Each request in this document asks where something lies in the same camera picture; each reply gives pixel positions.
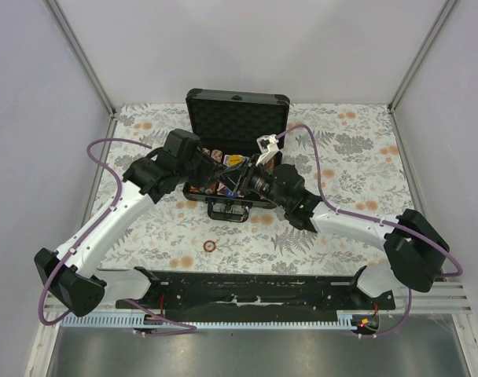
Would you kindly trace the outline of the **yellow round blind button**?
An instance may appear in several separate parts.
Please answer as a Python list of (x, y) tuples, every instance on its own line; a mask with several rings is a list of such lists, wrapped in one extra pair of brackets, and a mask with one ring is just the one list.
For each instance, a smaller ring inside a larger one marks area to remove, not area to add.
[(230, 166), (235, 166), (239, 163), (242, 162), (242, 157), (239, 156), (239, 155), (232, 155), (229, 159), (228, 159), (228, 164)]

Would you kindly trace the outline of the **blue round blind button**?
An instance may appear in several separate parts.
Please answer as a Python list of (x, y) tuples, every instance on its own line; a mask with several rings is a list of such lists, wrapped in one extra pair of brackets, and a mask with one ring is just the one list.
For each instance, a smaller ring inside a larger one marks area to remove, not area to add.
[(223, 193), (224, 196), (229, 197), (229, 198), (235, 198), (237, 195), (231, 192), (229, 189), (224, 188)]

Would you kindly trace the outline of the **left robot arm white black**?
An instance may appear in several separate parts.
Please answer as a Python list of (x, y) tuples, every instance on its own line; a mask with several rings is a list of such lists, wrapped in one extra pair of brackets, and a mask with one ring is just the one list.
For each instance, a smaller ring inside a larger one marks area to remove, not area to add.
[(52, 251), (42, 248), (34, 257), (43, 284), (39, 308), (52, 294), (69, 313), (83, 317), (101, 302), (133, 298), (153, 308), (160, 289), (140, 270), (121, 277), (101, 275), (97, 268), (110, 247), (153, 204), (189, 183), (201, 190), (215, 184), (226, 166), (204, 152), (200, 138), (189, 131), (172, 130), (164, 145), (136, 159), (116, 176), (117, 190), (74, 236)]

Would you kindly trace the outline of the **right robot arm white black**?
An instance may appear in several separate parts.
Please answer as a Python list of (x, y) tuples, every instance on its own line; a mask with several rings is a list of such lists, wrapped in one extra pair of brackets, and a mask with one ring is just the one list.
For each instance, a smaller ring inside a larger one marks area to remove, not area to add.
[(298, 230), (331, 233), (382, 250), (385, 261), (360, 268), (347, 290), (356, 309), (367, 308), (376, 297), (399, 287), (427, 293), (439, 276), (448, 246), (415, 210), (384, 218), (331, 208), (306, 189), (304, 178), (289, 164), (274, 170), (231, 167), (216, 177), (234, 193), (255, 193), (282, 208), (285, 219)]

